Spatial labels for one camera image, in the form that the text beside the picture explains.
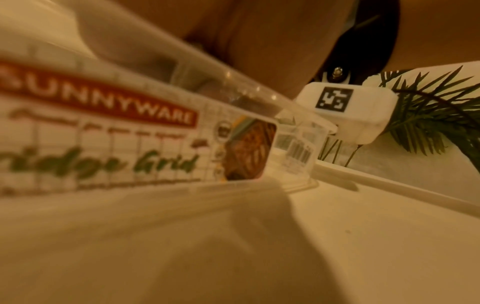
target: product label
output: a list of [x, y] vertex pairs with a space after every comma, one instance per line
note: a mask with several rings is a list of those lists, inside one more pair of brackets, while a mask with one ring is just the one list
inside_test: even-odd
[[275, 123], [73, 73], [0, 60], [0, 197], [262, 176]]

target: plastic container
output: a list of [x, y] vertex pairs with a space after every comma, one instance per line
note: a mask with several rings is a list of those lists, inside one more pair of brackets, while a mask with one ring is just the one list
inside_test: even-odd
[[[2, 195], [162, 185], [192, 189], [265, 179], [285, 187], [308, 184], [316, 155], [326, 135], [336, 131], [335, 125], [117, 5], [68, 4], [100, 36], [128, 43], [137, 54], [150, 53], [159, 64], [135, 63], [125, 69], [3, 30], [3, 70], [20, 73], [26, 87], [33, 73], [40, 79], [39, 94], [42, 89], [48, 94], [45, 90], [56, 81], [57, 92], [42, 98], [2, 90], [15, 101], [0, 106]], [[75, 103], [66, 101], [67, 95]], [[44, 102], [38, 105], [32, 98]], [[148, 102], [160, 107], [152, 109]], [[133, 104], [135, 115], [122, 112]], [[25, 120], [28, 125], [19, 127]], [[62, 131], [60, 125], [70, 130]], [[252, 130], [261, 130], [261, 135]], [[99, 133], [91, 136], [87, 131]], [[22, 139], [13, 140], [14, 134]], [[258, 149], [241, 151], [246, 140], [257, 140]], [[21, 173], [21, 168], [12, 172], [21, 158], [30, 165]], [[62, 176], [58, 172], [66, 160], [70, 163]], [[246, 163], [261, 164], [248, 168]]]

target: barcode sticker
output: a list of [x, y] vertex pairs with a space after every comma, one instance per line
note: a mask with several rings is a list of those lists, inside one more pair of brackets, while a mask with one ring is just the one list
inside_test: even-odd
[[301, 141], [292, 141], [290, 148], [288, 149], [286, 156], [290, 159], [294, 159], [302, 164], [307, 164], [312, 155], [312, 149]]

